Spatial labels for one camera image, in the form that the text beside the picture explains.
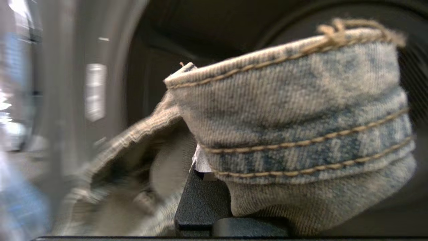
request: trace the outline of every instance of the blurry fabric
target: blurry fabric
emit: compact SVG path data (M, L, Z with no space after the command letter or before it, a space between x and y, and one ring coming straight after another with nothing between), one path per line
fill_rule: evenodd
M365 27L345 29L357 25ZM319 29L166 78L152 115L85 169L55 234L172 230L196 142L226 182L235 216L286 217L297 235L336 227L396 193L416 168L399 86L403 40L372 21ZM108 217L122 228L104 225Z

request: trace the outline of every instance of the tan stitching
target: tan stitching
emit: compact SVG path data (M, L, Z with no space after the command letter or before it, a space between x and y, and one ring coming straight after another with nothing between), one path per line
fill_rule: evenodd
M371 27L374 29L378 29L381 31L380 36L374 36L374 37L366 37L366 38L353 38L353 39L346 39L345 27ZM371 20L364 20L364 19L351 19L351 20L342 20L342 19L334 19L333 20L333 26L328 25L320 25L318 27L318 31L323 33L325 38L320 40L319 42L304 47L300 50L300 53L291 55L291 56L284 56L280 57L274 60L266 61L259 64L250 64L247 66L244 66L242 68L237 68L230 70L222 75L217 75L215 77L207 78L199 82L192 82L192 83L183 83L183 84L173 84L168 87L168 89L177 89L177 88L183 88L183 87L192 87L197 85L203 85L207 84L212 81L218 81L227 77L230 77L234 74L240 73L240 72L246 72L251 69L260 69L267 67L269 65L277 64L284 62L286 60L294 60L298 59L304 56L307 56L309 54L313 53L322 53L327 52L332 49L338 49L345 46L355 45L357 43L368 43L368 42L391 42L395 43L399 47L403 47L405 45L405 39L402 35L398 35L392 31L387 30L383 25L377 23L376 21Z
M391 121L395 118L398 118L400 115L407 113L408 110L409 110L408 108L402 109L396 113L393 113L393 114L386 116L384 119L368 123L367 125L364 125L364 126L354 127L352 129L342 130L339 132L333 132L333 133L326 134L325 136L315 137L315 138L310 139L310 140L304 140L304 141L299 141L299 142L284 142L284 143L275 144L275 145L263 145L263 146L244 147L244 148L220 148L220 149L209 148L209 147L202 145L202 144L200 144L200 146L205 151L207 151L209 153L214 153L214 154L219 154L219 153L246 153L246 152L253 152L253 151L275 150L275 149L279 149L279 148L292 148L292 147L299 147L299 146L308 146L308 145L311 145L314 143L324 142L328 139L332 139L332 138L335 138L338 136L346 136L346 135L349 135L352 133L362 132L362 131L367 130L369 128L382 125L383 123L385 123L387 121Z
M358 159L354 159L354 160L348 160L348 161L344 161L344 162L336 163L336 164L316 166L313 168L299 170L299 171L292 171L292 172L256 172L256 173L233 173L233 172L214 171L214 173L216 175L227 175L227 176L240 177L240 178L264 177L264 176L295 177L298 175L310 175L310 174L312 174L314 172L318 172L318 171L324 171L324 170L328 170L328 169L337 170L337 169L344 168L346 166L355 165L357 163L366 163L366 162L371 161L371 160L379 159L379 158L381 158L381 157L383 157L383 156L407 145L411 140L413 140L413 137L407 137L406 139L404 139L403 142L396 144L396 145L393 145L390 148L388 148L388 149L386 149L386 150L384 150L378 154L375 154L373 156L362 157L362 158L358 158Z

